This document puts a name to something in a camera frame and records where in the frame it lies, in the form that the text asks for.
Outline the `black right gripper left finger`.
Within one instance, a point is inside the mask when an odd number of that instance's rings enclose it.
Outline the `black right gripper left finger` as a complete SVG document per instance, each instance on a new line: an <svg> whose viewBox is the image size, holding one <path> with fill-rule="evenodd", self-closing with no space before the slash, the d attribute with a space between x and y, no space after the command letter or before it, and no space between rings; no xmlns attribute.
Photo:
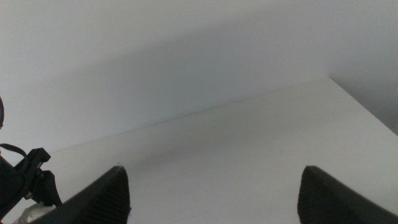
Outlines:
<svg viewBox="0 0 398 224"><path fill-rule="evenodd" d="M123 166L114 166L61 206L33 222L37 224L126 224L129 212L127 172Z"/></svg>

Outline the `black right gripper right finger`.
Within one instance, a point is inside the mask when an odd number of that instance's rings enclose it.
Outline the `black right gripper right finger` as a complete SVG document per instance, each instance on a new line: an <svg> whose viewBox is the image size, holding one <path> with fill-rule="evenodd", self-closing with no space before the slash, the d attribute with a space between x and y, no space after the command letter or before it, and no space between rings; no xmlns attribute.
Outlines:
<svg viewBox="0 0 398 224"><path fill-rule="evenodd" d="M317 166L306 166L303 170L297 211L301 223L397 223L396 214Z"/></svg>

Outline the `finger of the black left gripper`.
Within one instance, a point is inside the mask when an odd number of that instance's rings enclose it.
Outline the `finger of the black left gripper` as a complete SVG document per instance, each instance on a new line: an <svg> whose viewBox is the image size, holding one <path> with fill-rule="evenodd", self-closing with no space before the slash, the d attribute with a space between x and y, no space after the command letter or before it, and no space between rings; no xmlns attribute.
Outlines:
<svg viewBox="0 0 398 224"><path fill-rule="evenodd" d="M39 170L34 178L32 200L45 206L60 206L62 201L57 191L54 174L49 170Z"/></svg>

